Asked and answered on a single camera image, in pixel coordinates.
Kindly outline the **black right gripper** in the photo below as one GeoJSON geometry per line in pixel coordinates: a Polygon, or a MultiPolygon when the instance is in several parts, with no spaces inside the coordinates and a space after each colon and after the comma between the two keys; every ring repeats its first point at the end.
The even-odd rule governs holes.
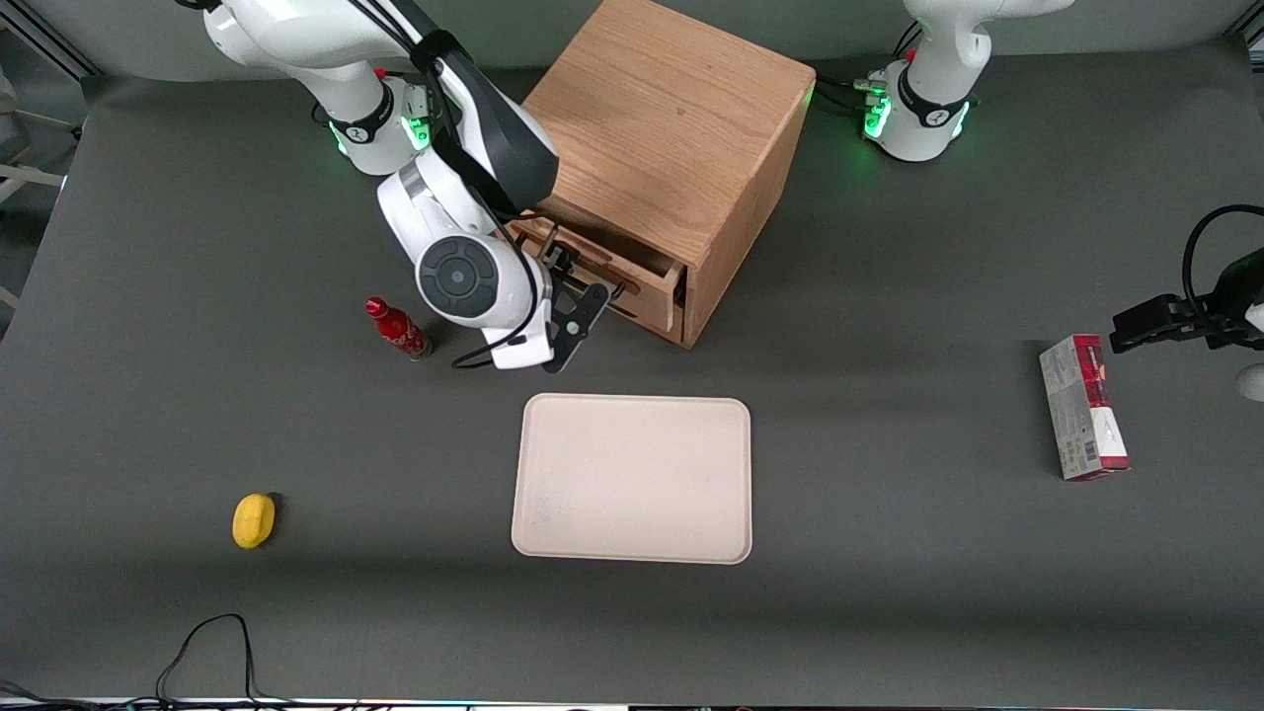
{"type": "Polygon", "coordinates": [[[533,312],[533,329],[565,329],[569,314],[559,306],[566,291],[574,300],[599,295],[599,283],[588,283],[573,275],[578,253],[566,243],[551,240],[544,245],[544,264],[533,264],[540,297],[533,312]],[[565,283],[560,276],[565,276],[565,283]]]}

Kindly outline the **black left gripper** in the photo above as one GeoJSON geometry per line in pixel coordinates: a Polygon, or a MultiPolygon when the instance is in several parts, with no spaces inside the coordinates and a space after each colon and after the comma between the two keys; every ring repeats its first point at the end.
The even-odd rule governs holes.
{"type": "MultiPolygon", "coordinates": [[[[1251,321],[1249,312],[1261,315],[1263,250],[1237,258],[1216,280],[1213,291],[1194,294],[1193,253],[1188,249],[1181,262],[1181,283],[1193,312],[1192,337],[1205,338],[1210,350],[1239,345],[1263,350],[1261,325],[1251,321]]],[[[1112,318],[1111,350],[1122,356],[1138,347],[1165,342],[1189,342],[1191,330],[1186,301],[1177,295],[1158,295],[1112,318]]]]}

